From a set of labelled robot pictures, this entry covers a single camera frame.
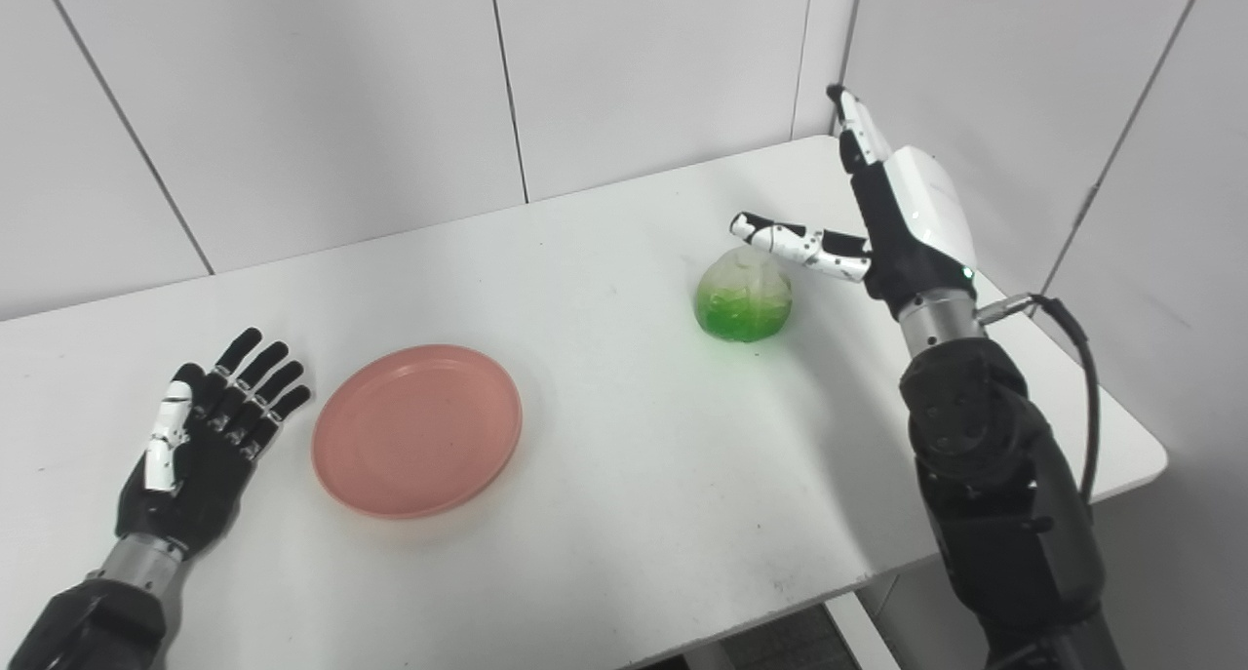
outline white tile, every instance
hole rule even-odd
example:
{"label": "white tile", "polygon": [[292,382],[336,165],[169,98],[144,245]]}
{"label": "white tile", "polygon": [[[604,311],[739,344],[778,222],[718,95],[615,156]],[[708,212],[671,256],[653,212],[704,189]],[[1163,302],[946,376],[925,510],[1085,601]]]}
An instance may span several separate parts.
{"label": "white tile", "polygon": [[1052,293],[1171,469],[1098,509],[1128,668],[1242,668],[1248,0],[1197,0]]}
{"label": "white tile", "polygon": [[529,198],[787,141],[806,0],[498,0]]}
{"label": "white tile", "polygon": [[51,0],[0,0],[0,319],[203,274]]}
{"label": "white tile", "polygon": [[490,0],[64,2],[218,269],[523,202]]}
{"label": "white tile", "polygon": [[940,158],[983,269],[1036,291],[1187,0],[861,0],[850,87]]}
{"label": "white tile", "polygon": [[840,81],[852,12],[854,0],[810,0],[792,119],[795,140],[831,129],[835,110],[825,92],[827,85]]}

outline green object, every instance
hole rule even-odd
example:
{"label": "green object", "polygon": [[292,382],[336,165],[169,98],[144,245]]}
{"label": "green object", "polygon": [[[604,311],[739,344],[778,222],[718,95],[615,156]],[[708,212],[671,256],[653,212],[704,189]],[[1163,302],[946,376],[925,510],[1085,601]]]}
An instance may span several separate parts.
{"label": "green object", "polygon": [[698,283],[694,311],[710,336],[756,342],[779,332],[789,309],[792,284],[779,262],[758,248],[740,247],[708,267]]}

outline robotic hand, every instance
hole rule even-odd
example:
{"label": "robotic hand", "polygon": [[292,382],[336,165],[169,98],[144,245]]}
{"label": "robotic hand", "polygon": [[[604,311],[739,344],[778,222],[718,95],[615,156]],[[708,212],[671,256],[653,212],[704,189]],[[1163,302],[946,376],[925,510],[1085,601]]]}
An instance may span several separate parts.
{"label": "robotic hand", "polygon": [[[976,613],[991,670],[1121,670],[1101,614],[1104,568],[1088,502],[1098,402],[1087,336],[1061,302],[1007,297],[976,307],[975,248],[952,181],[931,155],[892,151],[850,91],[832,85],[840,158],[869,240],[741,212],[730,231],[816,271],[865,283],[910,349],[910,410],[920,493],[955,594]],[[985,324],[1041,306],[1066,328],[1088,378],[1082,488],[1027,383]]]}
{"label": "robotic hand", "polygon": [[286,363],[283,342],[235,371],[261,333],[247,328],[212,372],[178,368],[161,399],[147,450],[121,490],[117,541],[100,570],[51,599],[11,670],[142,670],[165,639],[163,596],[177,569],[225,533],[256,458],[311,391]]}

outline white table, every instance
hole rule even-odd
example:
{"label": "white table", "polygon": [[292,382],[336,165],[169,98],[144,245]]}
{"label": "white table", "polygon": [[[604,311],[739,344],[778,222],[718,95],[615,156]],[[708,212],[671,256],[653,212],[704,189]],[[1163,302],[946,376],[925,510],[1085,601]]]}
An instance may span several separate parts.
{"label": "white table", "polygon": [[[882,302],[794,269],[780,336],[728,344],[694,322],[694,284],[739,243],[741,208],[861,233],[817,136],[0,323],[0,649],[107,553],[173,368],[247,324],[290,342],[317,396],[187,576],[175,670],[610,670],[934,555]],[[1077,364],[1028,319],[992,333],[1078,470]],[[312,473],[316,413],[369,359],[423,342],[512,372],[515,457],[453,512],[352,514]],[[1104,498],[1166,455],[1102,399]]]}

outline robot finger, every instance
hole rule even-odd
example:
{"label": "robot finger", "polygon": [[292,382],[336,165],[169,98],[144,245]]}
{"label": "robot finger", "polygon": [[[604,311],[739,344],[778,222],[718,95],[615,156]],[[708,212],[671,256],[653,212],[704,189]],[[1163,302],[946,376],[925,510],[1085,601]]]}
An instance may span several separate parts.
{"label": "robot finger", "polygon": [[286,387],[290,387],[291,382],[297,381],[302,373],[303,363],[300,363],[298,359],[282,364],[282,367],[277,368],[277,372],[272,373],[272,376],[268,376],[265,384],[256,391],[253,399],[256,403],[261,404],[262,408],[268,408],[268,404],[272,404],[273,399],[277,399],[277,396],[282,394],[282,391],[285,391]]}
{"label": "robot finger", "polygon": [[226,439],[232,444],[241,444],[247,433],[255,429],[260,418],[265,415],[265,408],[255,402],[242,404],[242,408],[231,418],[226,427]]}
{"label": "robot finger", "polygon": [[282,396],[282,399],[277,399],[277,404],[273,404],[273,408],[265,413],[265,417],[260,418],[246,435],[242,447],[245,455],[247,458],[258,457],[268,447],[268,443],[272,442],[273,435],[277,435],[277,429],[281,429],[286,417],[290,417],[291,413],[311,398],[312,391],[307,386],[298,386]]}
{"label": "robot finger", "polygon": [[203,368],[187,363],[178,368],[165,389],[144,457],[144,487],[149,492],[168,493],[177,487],[173,453],[186,440],[186,418],[201,382]]}
{"label": "robot finger", "polygon": [[208,418],[208,414],[212,413],[226,387],[230,387],[230,378],[237,371],[238,364],[242,363],[242,359],[256,346],[260,346],[262,338],[263,336],[261,336],[260,329],[255,327],[238,333],[238,337],[231,342],[230,347],[221,354],[221,358],[217,359],[217,363],[213,364],[212,372],[207,373],[203,378],[200,389],[196,391],[193,417]]}
{"label": "robot finger", "polygon": [[247,393],[240,391],[237,386],[226,387],[225,393],[221,394],[221,399],[217,401],[216,407],[208,415],[210,429],[226,430],[232,418],[237,415],[242,404],[247,402]]}
{"label": "robot finger", "polygon": [[290,353],[290,347],[283,344],[283,342],[276,342],[275,344],[266,347],[266,349],[260,351],[260,354],[256,356],[256,358],[247,364],[241,373],[238,373],[236,382],[240,389],[246,391],[247,393],[256,389],[258,382],[261,382],[262,378],[265,378],[265,376],[267,376],[267,373],[272,371],[277,363],[281,363],[282,359]]}

